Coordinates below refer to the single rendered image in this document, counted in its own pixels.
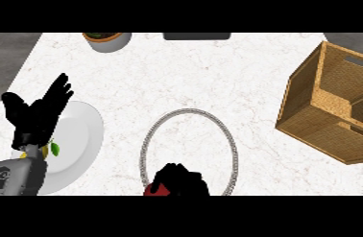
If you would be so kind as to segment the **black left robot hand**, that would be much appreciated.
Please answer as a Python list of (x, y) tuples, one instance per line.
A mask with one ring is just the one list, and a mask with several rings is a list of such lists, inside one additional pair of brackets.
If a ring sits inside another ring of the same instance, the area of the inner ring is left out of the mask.
[(60, 112), (73, 94), (67, 76), (62, 73), (41, 99), (28, 105), (13, 92), (1, 94), (5, 119), (14, 126), (11, 148), (25, 150), (28, 144), (42, 147), (51, 138)]

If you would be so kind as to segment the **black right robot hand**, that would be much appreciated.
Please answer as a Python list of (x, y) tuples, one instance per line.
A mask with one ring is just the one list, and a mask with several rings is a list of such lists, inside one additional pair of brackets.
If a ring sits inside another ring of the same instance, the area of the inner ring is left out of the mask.
[(181, 163), (163, 165), (156, 172), (149, 193), (168, 197), (206, 197), (209, 195), (200, 173), (190, 172)]

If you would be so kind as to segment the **brown wicker basket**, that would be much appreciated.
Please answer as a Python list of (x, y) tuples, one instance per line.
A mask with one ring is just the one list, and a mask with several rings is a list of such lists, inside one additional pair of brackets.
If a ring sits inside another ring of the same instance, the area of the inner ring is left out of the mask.
[(345, 164), (363, 163), (363, 54), (324, 41), (289, 77), (276, 129)]

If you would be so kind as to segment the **yellow lemon with green leaf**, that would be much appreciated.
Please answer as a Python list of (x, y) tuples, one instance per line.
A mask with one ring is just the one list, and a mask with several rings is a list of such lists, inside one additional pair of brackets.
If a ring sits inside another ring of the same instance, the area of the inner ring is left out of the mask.
[(48, 154), (53, 156), (59, 155), (59, 146), (53, 140), (48, 141), (47, 145), (41, 147), (42, 158), (47, 158)]

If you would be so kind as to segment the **white plate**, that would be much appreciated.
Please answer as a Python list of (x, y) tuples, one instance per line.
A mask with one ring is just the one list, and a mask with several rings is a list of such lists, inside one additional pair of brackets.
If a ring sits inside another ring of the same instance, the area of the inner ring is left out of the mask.
[(47, 173), (39, 195), (65, 188), (87, 171), (96, 159), (101, 139), (103, 121), (96, 108), (84, 103), (67, 103), (53, 133), (59, 154), (47, 156)]

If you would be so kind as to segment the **grey potted plant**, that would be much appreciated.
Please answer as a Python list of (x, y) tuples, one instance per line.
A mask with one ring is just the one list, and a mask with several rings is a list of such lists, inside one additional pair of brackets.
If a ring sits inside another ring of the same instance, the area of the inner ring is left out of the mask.
[(112, 36), (104, 38), (91, 38), (87, 34), (82, 34), (82, 36), (96, 52), (113, 53), (126, 46), (131, 33), (115, 33)]

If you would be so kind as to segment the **dark grey flat appliance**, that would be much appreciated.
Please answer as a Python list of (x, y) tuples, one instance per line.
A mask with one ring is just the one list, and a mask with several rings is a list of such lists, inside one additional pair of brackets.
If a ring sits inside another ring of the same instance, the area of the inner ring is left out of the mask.
[(165, 40), (225, 40), (231, 33), (163, 33)]

